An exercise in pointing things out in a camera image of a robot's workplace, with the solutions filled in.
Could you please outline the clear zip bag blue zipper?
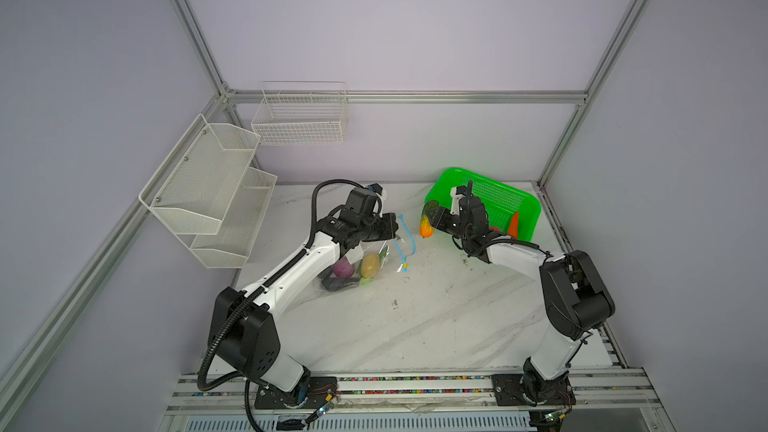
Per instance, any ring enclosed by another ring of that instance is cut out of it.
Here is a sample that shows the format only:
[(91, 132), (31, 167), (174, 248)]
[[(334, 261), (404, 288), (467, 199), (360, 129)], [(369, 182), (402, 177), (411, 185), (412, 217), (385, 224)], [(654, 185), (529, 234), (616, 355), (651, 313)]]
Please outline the clear zip bag blue zipper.
[(361, 243), (356, 249), (324, 269), (318, 276), (319, 289), (335, 293), (365, 286), (377, 277), (409, 270), (416, 241), (404, 214), (396, 215), (398, 230), (393, 239)]

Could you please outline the yellow lemon toy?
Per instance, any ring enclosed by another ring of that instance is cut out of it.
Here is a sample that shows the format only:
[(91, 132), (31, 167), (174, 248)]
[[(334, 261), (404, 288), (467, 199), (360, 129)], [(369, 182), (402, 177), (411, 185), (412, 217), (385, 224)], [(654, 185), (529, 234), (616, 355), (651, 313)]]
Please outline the yellow lemon toy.
[(379, 259), (377, 253), (369, 253), (364, 256), (360, 263), (360, 276), (363, 279), (370, 279), (373, 278), (378, 271), (380, 270), (379, 267)]

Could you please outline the purple onion toy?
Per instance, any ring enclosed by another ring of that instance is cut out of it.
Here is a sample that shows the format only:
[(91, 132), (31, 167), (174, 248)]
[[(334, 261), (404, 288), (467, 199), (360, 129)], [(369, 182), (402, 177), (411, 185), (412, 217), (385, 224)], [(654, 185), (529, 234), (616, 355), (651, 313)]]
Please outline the purple onion toy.
[(356, 266), (343, 257), (332, 265), (331, 270), (336, 278), (347, 280), (355, 275)]

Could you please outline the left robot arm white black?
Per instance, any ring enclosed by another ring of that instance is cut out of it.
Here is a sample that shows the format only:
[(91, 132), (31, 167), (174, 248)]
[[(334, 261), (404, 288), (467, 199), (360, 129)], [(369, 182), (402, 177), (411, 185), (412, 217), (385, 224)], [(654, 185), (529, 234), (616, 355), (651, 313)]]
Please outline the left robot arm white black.
[(295, 405), (305, 400), (311, 372), (282, 351), (277, 322), (321, 272), (363, 243), (396, 237), (397, 217), (382, 211), (384, 200), (378, 183), (331, 179), (314, 188), (304, 243), (264, 277), (217, 296), (199, 391), (243, 378), (279, 390)]

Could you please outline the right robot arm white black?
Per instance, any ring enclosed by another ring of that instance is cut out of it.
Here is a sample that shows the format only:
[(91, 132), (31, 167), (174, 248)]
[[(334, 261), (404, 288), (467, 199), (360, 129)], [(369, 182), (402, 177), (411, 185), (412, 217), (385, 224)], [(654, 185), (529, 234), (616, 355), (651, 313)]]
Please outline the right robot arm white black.
[(485, 205), (470, 185), (453, 189), (448, 208), (436, 200), (427, 201), (421, 223), (449, 234), (469, 258), (538, 280), (549, 326), (524, 362), (520, 395), (530, 405), (558, 397), (566, 387), (572, 360), (616, 310), (591, 257), (581, 250), (556, 257), (535, 243), (493, 229)]

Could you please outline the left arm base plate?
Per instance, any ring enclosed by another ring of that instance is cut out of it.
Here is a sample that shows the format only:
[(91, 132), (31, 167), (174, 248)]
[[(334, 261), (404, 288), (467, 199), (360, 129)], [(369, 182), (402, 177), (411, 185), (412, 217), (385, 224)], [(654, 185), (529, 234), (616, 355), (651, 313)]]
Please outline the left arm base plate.
[(332, 376), (311, 376), (289, 392), (274, 385), (249, 385), (252, 387), (249, 401), (257, 410), (317, 409), (328, 401), (329, 396), (335, 396), (338, 390), (338, 380)]

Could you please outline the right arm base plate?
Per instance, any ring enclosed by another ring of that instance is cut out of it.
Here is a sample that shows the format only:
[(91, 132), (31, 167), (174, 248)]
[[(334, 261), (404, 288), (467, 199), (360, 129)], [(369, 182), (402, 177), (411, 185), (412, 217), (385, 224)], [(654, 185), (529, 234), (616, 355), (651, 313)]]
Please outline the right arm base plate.
[(534, 373), (494, 374), (492, 389), (498, 406), (572, 406), (576, 399), (565, 373), (553, 380), (539, 379)]

